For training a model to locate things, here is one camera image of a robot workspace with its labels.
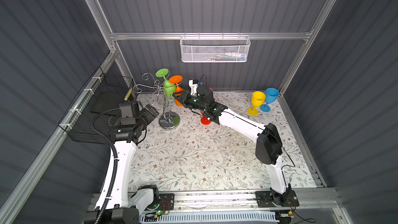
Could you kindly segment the red wine glass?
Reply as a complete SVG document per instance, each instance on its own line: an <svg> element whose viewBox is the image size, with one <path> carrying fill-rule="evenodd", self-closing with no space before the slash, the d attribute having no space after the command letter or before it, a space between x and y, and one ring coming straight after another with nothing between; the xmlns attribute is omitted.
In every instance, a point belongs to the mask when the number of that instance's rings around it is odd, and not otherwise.
<svg viewBox="0 0 398 224"><path fill-rule="evenodd" d="M209 124L211 124L211 121L208 118L206 118L205 116L202 116L201 123L203 125L209 125Z"/></svg>

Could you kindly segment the blue wine glass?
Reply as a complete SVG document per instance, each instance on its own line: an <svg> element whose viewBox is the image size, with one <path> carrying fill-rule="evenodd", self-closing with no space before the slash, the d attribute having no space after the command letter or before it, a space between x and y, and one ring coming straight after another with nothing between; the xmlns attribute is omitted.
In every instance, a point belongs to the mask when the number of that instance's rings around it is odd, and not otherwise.
<svg viewBox="0 0 398 224"><path fill-rule="evenodd" d="M264 103L260 106L260 110L265 113L268 113L271 110L269 105L276 101L276 99L279 96L279 91L275 88L268 88L265 90L265 96L266 99Z"/></svg>

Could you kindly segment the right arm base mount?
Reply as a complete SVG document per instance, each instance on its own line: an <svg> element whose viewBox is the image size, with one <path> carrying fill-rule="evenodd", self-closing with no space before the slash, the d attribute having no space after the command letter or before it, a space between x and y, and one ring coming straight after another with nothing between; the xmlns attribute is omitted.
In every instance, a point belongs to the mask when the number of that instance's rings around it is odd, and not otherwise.
<svg viewBox="0 0 398 224"><path fill-rule="evenodd" d="M287 189L284 194L279 194L273 190L256 191L255 198L258 207L298 207L299 200L295 191Z"/></svg>

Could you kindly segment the yellow wine glass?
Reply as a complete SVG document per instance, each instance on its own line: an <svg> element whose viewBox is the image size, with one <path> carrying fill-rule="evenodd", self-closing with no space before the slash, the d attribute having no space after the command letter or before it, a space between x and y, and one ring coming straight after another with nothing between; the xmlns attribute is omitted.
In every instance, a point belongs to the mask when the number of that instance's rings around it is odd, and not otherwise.
<svg viewBox="0 0 398 224"><path fill-rule="evenodd" d="M248 109L248 114L251 116L258 115L258 107L260 107L266 99L266 95L261 91L255 91L252 94L251 105L252 107Z"/></svg>

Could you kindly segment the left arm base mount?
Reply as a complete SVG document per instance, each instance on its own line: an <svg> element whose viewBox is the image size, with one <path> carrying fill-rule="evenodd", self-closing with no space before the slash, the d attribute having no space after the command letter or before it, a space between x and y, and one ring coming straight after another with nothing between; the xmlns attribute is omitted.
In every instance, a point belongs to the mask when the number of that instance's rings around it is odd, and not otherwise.
<svg viewBox="0 0 398 224"><path fill-rule="evenodd" d="M174 209L175 194L160 193L156 185L146 185L138 188L137 192L130 198L129 204L144 211L171 211Z"/></svg>

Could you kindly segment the orange wine glass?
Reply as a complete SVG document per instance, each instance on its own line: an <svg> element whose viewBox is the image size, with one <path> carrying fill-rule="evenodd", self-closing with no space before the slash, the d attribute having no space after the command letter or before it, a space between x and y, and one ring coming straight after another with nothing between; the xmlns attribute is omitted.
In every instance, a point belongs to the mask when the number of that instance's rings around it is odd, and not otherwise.
<svg viewBox="0 0 398 224"><path fill-rule="evenodd" d="M181 75L172 76L169 79L169 86L167 89L167 96L169 98L169 101L174 100L177 106L182 106L182 105L173 97L173 93L183 91L182 87L180 86L181 82L182 82Z"/></svg>

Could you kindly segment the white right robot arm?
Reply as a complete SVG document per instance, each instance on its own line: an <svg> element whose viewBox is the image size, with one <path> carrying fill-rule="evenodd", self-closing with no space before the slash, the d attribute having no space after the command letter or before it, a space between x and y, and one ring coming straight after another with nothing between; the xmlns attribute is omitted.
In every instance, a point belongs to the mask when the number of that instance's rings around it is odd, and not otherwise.
<svg viewBox="0 0 398 224"><path fill-rule="evenodd" d="M256 158L265 164L270 178L268 199L276 206L288 204L292 187L284 175L283 144L274 124L260 124L235 113L227 106L216 102L212 91L193 96L190 91L184 90L173 93L173 97L193 113L202 112L202 116L209 121L229 127L253 141L256 146Z"/></svg>

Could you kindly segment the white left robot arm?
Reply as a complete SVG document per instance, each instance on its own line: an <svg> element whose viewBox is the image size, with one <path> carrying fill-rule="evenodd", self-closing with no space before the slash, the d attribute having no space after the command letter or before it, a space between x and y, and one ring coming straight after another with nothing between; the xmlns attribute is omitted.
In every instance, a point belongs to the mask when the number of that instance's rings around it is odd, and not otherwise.
<svg viewBox="0 0 398 224"><path fill-rule="evenodd" d="M139 107L139 101L121 103L118 107L120 122L110 134L95 127L97 116L91 121L92 130L110 146L110 160L104 188L94 209L85 213L85 224L137 224L147 208L154 211L160 205L156 185L141 186L132 197L128 196L129 170L138 145L142 143L140 136L147 134L147 126L159 114L150 104L141 110Z"/></svg>

